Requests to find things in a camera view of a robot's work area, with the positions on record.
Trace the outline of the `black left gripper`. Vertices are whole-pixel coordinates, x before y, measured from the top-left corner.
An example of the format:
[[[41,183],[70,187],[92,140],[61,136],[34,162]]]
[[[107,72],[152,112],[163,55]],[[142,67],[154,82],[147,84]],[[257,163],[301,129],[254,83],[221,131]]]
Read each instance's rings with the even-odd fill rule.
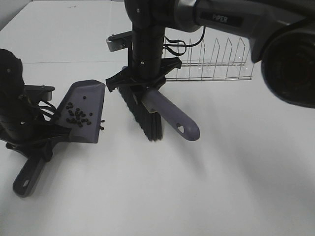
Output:
[[[25,157],[39,153],[41,159],[49,162],[53,146],[68,142],[71,128],[58,125],[61,113],[46,101],[31,101],[24,86],[0,90],[0,139],[8,149]]]

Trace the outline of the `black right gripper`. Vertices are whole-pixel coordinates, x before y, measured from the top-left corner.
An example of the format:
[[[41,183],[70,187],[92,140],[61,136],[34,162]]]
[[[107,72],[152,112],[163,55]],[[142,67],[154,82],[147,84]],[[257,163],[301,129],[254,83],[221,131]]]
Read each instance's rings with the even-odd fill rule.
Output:
[[[109,92],[144,83],[146,88],[161,88],[166,83],[165,74],[181,68],[178,57],[162,59],[164,36],[163,26],[132,27],[131,66],[105,80]]]

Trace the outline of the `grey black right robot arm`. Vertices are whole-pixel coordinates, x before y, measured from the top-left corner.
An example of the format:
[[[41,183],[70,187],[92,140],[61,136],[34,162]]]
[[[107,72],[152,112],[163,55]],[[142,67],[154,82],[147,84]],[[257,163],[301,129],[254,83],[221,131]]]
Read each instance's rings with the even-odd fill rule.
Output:
[[[132,30],[107,39],[126,48],[128,66],[106,80],[109,90],[131,87],[141,96],[181,63],[163,59],[167,28],[211,28],[249,40],[251,60],[261,63],[268,89],[289,104],[315,106],[315,3],[312,0],[127,0]]]

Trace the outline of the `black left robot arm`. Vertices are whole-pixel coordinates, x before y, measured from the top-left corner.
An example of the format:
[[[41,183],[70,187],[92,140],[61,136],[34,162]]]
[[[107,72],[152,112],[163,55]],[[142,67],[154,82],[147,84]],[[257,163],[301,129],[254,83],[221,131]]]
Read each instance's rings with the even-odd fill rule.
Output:
[[[61,112],[50,103],[54,87],[29,86],[23,63],[11,51],[0,51],[0,138],[27,158],[48,162],[53,147],[70,128],[59,125]]]

